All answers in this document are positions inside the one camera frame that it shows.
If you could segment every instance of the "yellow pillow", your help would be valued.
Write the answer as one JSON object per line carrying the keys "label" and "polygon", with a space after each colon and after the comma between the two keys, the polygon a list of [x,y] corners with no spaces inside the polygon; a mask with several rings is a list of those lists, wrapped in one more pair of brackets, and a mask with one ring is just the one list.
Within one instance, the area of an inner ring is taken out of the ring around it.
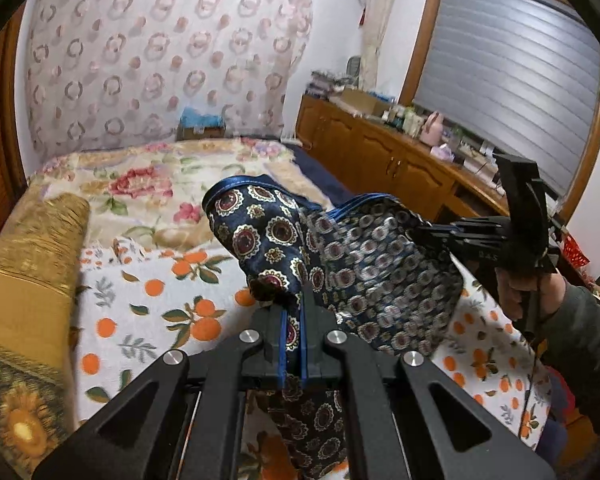
{"label": "yellow pillow", "polygon": [[0,452],[23,478],[73,429],[67,338],[88,219],[64,194],[0,235]]}

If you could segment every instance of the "wooden dresser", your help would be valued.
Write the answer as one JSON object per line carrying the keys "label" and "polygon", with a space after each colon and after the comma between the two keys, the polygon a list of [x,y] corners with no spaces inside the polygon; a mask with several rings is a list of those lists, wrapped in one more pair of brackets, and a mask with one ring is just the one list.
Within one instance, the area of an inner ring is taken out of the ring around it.
{"label": "wooden dresser", "polygon": [[336,105],[303,96],[296,136],[304,149],[353,193],[387,192],[431,221],[508,216],[507,200],[429,147]]}

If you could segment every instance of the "metal screw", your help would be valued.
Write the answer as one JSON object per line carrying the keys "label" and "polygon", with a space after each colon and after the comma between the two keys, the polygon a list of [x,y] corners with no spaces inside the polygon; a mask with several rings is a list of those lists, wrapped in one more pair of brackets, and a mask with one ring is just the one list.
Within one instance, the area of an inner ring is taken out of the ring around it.
{"label": "metal screw", "polygon": [[184,354],[180,350],[169,350],[162,356],[162,360],[168,365],[177,365],[184,359]]}
{"label": "metal screw", "polygon": [[260,338],[260,334],[256,330],[243,330],[240,332],[240,341],[243,343],[255,343]]}
{"label": "metal screw", "polygon": [[333,343],[334,345],[341,345],[347,340],[347,334],[345,334],[342,330],[331,330],[327,334],[327,341]]}
{"label": "metal screw", "polygon": [[420,352],[411,350],[403,354],[402,360],[409,366],[420,366],[424,362],[424,357],[422,357]]}

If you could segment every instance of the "bed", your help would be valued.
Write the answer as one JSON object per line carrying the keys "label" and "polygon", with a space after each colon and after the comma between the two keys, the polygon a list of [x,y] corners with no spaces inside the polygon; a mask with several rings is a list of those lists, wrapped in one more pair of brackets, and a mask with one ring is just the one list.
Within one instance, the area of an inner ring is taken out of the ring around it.
{"label": "bed", "polygon": [[[31,202],[64,192],[90,204],[70,329],[76,424],[168,349],[204,351],[248,325],[259,305],[200,207],[207,189],[234,174],[268,174],[326,209],[351,197],[301,148],[256,139],[72,153],[31,179],[8,224]],[[548,375],[540,363],[533,370],[522,335],[455,262],[464,291],[432,360],[513,433],[522,423],[521,439],[535,449],[549,411]],[[295,478],[264,401],[248,395],[239,477]],[[344,463],[325,478],[346,474]]]}

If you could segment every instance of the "window blind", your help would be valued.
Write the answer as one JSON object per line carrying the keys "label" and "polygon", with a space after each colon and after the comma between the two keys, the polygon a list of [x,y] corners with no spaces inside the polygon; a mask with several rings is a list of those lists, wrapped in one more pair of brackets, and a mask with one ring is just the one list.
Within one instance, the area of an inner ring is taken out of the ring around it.
{"label": "window blind", "polygon": [[556,0],[441,0],[413,102],[570,187],[598,104],[600,45]]}

